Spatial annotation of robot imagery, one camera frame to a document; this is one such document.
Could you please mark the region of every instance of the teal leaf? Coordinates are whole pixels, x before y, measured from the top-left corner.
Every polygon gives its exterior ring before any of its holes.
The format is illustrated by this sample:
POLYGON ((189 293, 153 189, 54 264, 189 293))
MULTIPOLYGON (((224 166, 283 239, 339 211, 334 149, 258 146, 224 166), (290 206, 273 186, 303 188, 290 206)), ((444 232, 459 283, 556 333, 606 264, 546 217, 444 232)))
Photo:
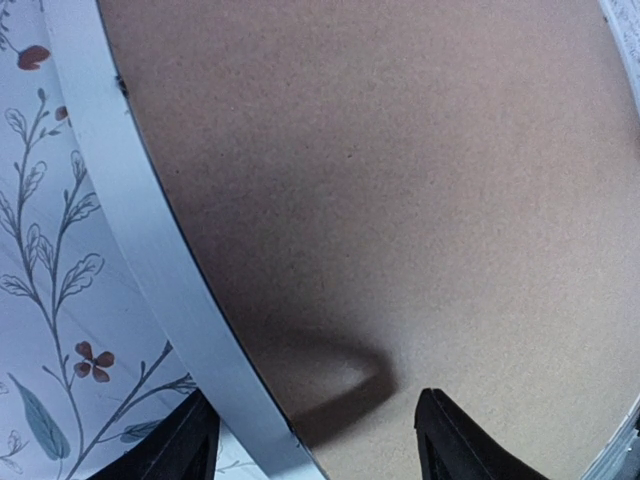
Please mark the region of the teal leaf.
POLYGON ((93 283, 93 278, 100 273, 104 265, 104 259, 97 253, 90 253, 67 272, 62 281, 60 298, 64 299, 69 295, 80 293, 85 288, 89 288, 93 283))
POLYGON ((136 425, 129 425, 124 429, 124 432, 120 435, 120 441, 122 443, 134 443, 139 442, 144 437, 149 435, 160 424, 162 420, 154 420, 152 422, 138 423, 136 425))
POLYGON ((18 387, 22 402, 24 403, 24 413, 33 436, 36 438, 44 453, 51 460, 61 460, 67 458, 71 453, 71 447, 67 437, 64 436, 58 424, 51 418, 49 412, 44 407, 38 397, 28 388, 21 385, 11 374, 9 378, 18 387))

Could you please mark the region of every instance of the red flower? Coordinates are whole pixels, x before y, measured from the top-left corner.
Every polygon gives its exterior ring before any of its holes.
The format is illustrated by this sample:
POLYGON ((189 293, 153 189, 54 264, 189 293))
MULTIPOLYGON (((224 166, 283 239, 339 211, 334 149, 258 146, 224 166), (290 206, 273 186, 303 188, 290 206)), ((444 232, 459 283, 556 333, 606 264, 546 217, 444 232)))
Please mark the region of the red flower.
POLYGON ((67 107, 63 105, 62 107, 56 108, 55 115, 56 115, 56 120, 58 120, 59 122, 64 120, 69 116, 69 112, 67 112, 67 107))
POLYGON ((51 52, 40 45, 32 45, 18 54, 18 67, 22 70, 38 70, 39 63, 51 56, 51 52))
POLYGON ((84 358, 84 360, 73 366, 76 375, 84 378, 89 375, 89 372, 93 371, 93 378, 96 382, 105 383, 111 380, 109 374, 102 370, 102 368, 109 368, 114 364, 116 357, 113 353, 102 352, 97 358, 93 358, 93 351, 91 350, 91 344, 89 342, 78 343, 76 345, 76 352, 84 358))

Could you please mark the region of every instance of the floral wallpaper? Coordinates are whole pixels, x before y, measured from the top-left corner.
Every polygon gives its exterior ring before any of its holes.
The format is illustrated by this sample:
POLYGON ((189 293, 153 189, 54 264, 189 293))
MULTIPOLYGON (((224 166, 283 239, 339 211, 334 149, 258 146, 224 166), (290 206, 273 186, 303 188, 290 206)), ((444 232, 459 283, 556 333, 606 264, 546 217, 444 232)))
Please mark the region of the floral wallpaper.
POLYGON ((640 108, 640 11, 638 0, 600 0, 606 20, 627 60, 627 74, 640 108))
MULTIPOLYGON (((0 0, 3 480, 87 478, 196 388, 100 210, 43 1, 0 0)), ((218 477, 266 478, 224 424, 218 477)))

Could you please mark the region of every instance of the leaf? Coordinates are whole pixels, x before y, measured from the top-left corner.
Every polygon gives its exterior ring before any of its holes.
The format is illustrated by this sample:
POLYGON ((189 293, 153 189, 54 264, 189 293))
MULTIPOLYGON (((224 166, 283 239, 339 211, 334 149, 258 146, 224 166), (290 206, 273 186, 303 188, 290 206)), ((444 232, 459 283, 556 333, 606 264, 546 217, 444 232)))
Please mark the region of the leaf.
POLYGON ((60 298, 76 295, 93 283, 93 278, 100 273, 104 265, 104 259, 97 253, 90 253, 84 259, 76 263, 75 267, 67 272, 60 289, 60 298))
POLYGON ((82 155, 77 150, 71 152, 71 166, 73 167, 73 176, 76 177, 76 182, 80 183, 87 174, 87 169, 84 166, 82 155))
POLYGON ((16 462, 7 457, 0 457, 0 460, 5 464, 7 468, 10 468, 18 475, 22 475, 22 467, 20 467, 20 465, 18 465, 16 462))
POLYGON ((13 455, 20 451, 22 449, 22 439, 20 438, 20 434, 15 430, 11 430, 11 434, 9 434, 9 439, 7 440, 7 445, 9 445, 9 455, 13 455))
POLYGON ((184 385, 178 385, 174 388, 174 390, 178 393, 181 393, 183 395, 189 395, 190 393, 193 393, 193 391, 196 389, 196 384, 184 384, 184 385))
POLYGON ((69 224, 79 222, 80 220, 87 218, 91 212, 95 212, 99 208, 100 203, 98 202, 98 196, 95 193, 87 193, 69 211, 68 222, 69 224))
POLYGON ((57 376, 55 373, 53 373, 53 372, 51 371, 51 369, 50 369, 49 367, 47 367, 46 365, 43 365, 43 366, 42 366, 42 370, 44 370, 46 373, 48 373, 49 375, 51 375, 53 378, 56 378, 56 379, 58 378, 58 376, 57 376))
POLYGON ((120 435, 120 441, 122 443, 139 442, 144 437, 153 432, 153 430, 160 424, 160 422, 162 422, 162 420, 154 420, 152 422, 129 425, 120 435))
POLYGON ((2 275, 0 277, 0 288, 16 297, 31 297, 31 290, 18 277, 13 275, 2 275))
POLYGON ((11 374, 9 378, 16 384, 24 403, 24 413, 33 436, 36 438, 44 453, 51 460, 67 458, 71 453, 69 441, 51 418, 44 405, 28 388, 22 386, 11 374))
POLYGON ((22 192, 24 195, 24 200, 33 195, 33 192, 38 188, 38 184, 42 177, 44 177, 44 172, 47 171, 47 164, 44 162, 38 162, 33 167, 31 167, 31 171, 24 179, 24 186, 22 187, 22 192))
POLYGON ((53 271, 53 247, 44 235, 40 235, 38 242, 38 258, 49 272, 53 271))
POLYGON ((37 223, 32 224, 27 231, 27 243, 25 245, 27 262, 33 272, 33 267, 36 266, 36 260, 38 259, 38 246, 40 244, 40 227, 37 223))
POLYGON ((22 135, 22 138, 26 138, 27 121, 19 110, 15 108, 8 109, 4 112, 4 118, 14 132, 22 135))
POLYGON ((13 215, 13 209, 2 192, 0 192, 0 212, 0 225, 11 236, 15 237, 16 217, 13 215))

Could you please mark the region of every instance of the particleboard surface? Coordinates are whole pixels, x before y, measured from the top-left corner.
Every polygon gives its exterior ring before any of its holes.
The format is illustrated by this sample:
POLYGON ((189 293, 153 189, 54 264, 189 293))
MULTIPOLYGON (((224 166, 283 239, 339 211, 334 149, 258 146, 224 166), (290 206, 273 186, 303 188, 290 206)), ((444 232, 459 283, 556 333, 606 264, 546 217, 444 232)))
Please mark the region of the particleboard surface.
POLYGON ((595 0, 101 5, 177 217, 287 413, 363 375, 394 389, 314 448, 333 478, 418 479, 425 386, 578 478, 640 390, 640 132, 595 0))

